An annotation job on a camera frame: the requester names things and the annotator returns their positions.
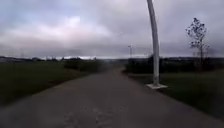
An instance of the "pole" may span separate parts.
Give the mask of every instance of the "pole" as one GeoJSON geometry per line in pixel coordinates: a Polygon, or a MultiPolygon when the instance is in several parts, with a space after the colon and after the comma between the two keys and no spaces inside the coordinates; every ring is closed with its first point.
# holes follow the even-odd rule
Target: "pole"
{"type": "Polygon", "coordinates": [[[128,46],[130,48],[130,59],[132,59],[132,46],[128,46]]]}
{"type": "Polygon", "coordinates": [[[159,39],[158,39],[158,30],[156,24],[156,16],[155,10],[153,7],[152,0],[147,0],[148,3],[148,10],[152,28],[152,40],[153,40],[153,83],[154,86],[159,86],[159,39]]]}

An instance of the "pole base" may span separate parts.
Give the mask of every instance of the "pole base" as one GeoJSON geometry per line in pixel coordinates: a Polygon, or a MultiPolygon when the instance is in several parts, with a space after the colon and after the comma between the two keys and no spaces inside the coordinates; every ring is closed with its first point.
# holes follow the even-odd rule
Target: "pole base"
{"type": "Polygon", "coordinates": [[[154,85],[154,84],[146,84],[146,86],[150,87],[153,90],[157,90],[157,89],[163,89],[163,88],[168,88],[168,86],[166,85],[161,85],[159,84],[158,86],[154,85]]]}

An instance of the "bush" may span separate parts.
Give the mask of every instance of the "bush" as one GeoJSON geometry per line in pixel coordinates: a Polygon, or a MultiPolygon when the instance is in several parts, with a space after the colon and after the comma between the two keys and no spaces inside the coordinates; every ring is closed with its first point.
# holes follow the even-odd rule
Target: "bush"
{"type": "Polygon", "coordinates": [[[65,61],[65,68],[79,70],[81,72],[98,72],[101,63],[99,60],[82,60],[81,58],[72,58],[65,61]]]}
{"type": "MultiPolygon", "coordinates": [[[[210,71],[223,68],[224,59],[206,58],[200,69],[198,58],[160,58],[160,73],[210,71]]],[[[153,56],[148,59],[129,59],[125,72],[153,73],[153,56]]]]}

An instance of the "road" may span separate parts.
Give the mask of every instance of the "road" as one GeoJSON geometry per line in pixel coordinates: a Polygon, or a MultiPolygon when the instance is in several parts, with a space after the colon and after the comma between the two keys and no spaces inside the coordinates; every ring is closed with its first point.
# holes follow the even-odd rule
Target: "road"
{"type": "Polygon", "coordinates": [[[113,70],[2,108],[0,128],[224,128],[224,123],[113,70]]]}

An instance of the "grass field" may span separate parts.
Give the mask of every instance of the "grass field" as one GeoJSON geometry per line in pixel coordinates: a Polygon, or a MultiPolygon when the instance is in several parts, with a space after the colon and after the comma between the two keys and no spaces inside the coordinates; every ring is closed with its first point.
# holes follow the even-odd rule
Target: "grass field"
{"type": "Polygon", "coordinates": [[[0,105],[83,75],[63,62],[0,63],[0,105]]]}
{"type": "MultiPolygon", "coordinates": [[[[160,81],[168,85],[168,88],[159,91],[224,120],[223,75],[224,70],[206,73],[162,74],[160,81]]],[[[143,84],[152,83],[152,75],[129,74],[129,77],[143,84]]]]}

